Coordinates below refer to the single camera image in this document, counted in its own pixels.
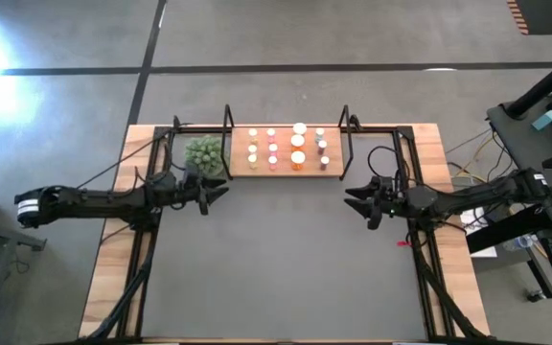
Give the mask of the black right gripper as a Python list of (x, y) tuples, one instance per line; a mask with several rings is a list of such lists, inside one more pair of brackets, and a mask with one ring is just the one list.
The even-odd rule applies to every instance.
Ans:
[(344, 202), (365, 219), (370, 219), (373, 214), (378, 213), (386, 214), (388, 217), (395, 216), (394, 200), (397, 193), (391, 177), (373, 176), (365, 186), (348, 188), (345, 193), (355, 198), (345, 198)]

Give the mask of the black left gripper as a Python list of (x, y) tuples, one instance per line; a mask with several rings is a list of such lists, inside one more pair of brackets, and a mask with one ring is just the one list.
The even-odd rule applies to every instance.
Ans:
[(182, 205), (186, 205), (191, 201), (197, 203), (199, 188), (203, 188), (205, 203), (212, 205), (229, 191), (228, 187), (220, 187), (226, 182), (227, 180), (222, 178), (208, 178), (194, 173), (186, 173), (180, 182), (180, 203)]

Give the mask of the green plant in patterned pot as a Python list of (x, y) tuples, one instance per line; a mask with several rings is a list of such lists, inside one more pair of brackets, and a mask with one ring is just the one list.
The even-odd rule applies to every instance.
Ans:
[(204, 176), (221, 176), (224, 165), (220, 157), (222, 140), (205, 135), (192, 138), (185, 146), (185, 163)]

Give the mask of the gray table mat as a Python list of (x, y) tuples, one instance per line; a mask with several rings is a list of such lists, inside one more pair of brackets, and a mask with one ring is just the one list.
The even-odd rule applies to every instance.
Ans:
[(408, 226), (377, 230), (344, 199), (392, 174), (393, 140), (353, 139), (338, 178), (237, 178), (200, 214), (166, 209), (142, 334), (172, 338), (420, 339), (426, 334)]

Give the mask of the clear plastic bottle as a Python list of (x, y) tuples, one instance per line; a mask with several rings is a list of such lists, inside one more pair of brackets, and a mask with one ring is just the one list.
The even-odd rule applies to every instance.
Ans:
[(527, 234), (505, 241), (502, 246), (506, 251), (515, 252), (519, 250), (527, 250), (534, 245), (534, 237)]

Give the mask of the gray side desk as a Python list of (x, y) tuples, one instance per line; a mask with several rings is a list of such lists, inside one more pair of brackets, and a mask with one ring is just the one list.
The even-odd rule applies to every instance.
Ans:
[[(542, 173), (552, 186), (552, 169), (544, 169), (542, 162), (552, 158), (552, 125), (540, 131), (532, 124), (543, 115), (552, 97), (545, 98), (525, 112), (521, 120), (510, 118), (501, 105), (487, 110), (488, 121), (497, 132), (505, 148), (520, 169), (533, 168)], [(552, 220), (552, 198), (543, 203)]]

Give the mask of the teal block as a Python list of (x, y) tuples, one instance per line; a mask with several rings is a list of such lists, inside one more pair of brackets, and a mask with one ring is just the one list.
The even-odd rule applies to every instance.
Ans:
[(552, 124), (552, 110), (547, 110), (532, 123), (532, 127), (537, 131), (541, 131), (551, 124)]

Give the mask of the black pole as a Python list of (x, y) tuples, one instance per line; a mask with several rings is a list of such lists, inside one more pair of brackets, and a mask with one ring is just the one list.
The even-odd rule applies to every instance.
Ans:
[(508, 117), (520, 120), (532, 106), (547, 97), (551, 92), (552, 71), (514, 102), (503, 104), (501, 107)]

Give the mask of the dark floor mat striped edges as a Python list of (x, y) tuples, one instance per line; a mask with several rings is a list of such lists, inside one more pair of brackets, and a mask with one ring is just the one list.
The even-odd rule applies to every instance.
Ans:
[(522, 35), (552, 35), (552, 0), (506, 0)]

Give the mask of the wooden shelf black metal frame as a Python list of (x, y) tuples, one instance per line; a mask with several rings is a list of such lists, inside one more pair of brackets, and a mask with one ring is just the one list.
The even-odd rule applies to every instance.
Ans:
[[(237, 125), (234, 123), (231, 108), (226, 106), (222, 121), (221, 131), (221, 154), (224, 165), (225, 175), (233, 179), (235, 177), (336, 177), (342, 180), (348, 172), (353, 159), (353, 141), (352, 134), (361, 129), (361, 124), (357, 116), (349, 112), (348, 107), (344, 107), (339, 120), (335, 125), (312, 125), (305, 124), (307, 132), (304, 135), (306, 144), (303, 153), (306, 154), (306, 161), (303, 169), (294, 171), (291, 168), (290, 156), (292, 153), (290, 139), (293, 132), (293, 125)], [(315, 130), (318, 127), (325, 129), (324, 140), (328, 143), (325, 153), (317, 153), (317, 143), (315, 142)], [(257, 165), (256, 170), (251, 170), (248, 165), (247, 157), (248, 147), (252, 145), (249, 141), (248, 130), (256, 128), (258, 130)], [(266, 131), (274, 128), (275, 143), (278, 145), (278, 168), (271, 171), (268, 165), (270, 157)], [(320, 158), (328, 156), (330, 163), (325, 171), (320, 170)]]

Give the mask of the black desk leg frame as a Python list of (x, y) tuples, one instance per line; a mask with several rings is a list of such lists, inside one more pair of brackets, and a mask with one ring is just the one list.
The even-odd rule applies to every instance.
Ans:
[[(473, 254), (490, 247), (500, 246), (507, 240), (548, 229), (552, 229), (550, 217), (540, 205), (534, 205), (467, 235), (467, 245), (469, 252)], [(545, 299), (552, 299), (552, 283), (541, 267), (541, 256), (532, 247), (519, 251), (526, 256), (526, 263), (540, 290), (546, 296)]]

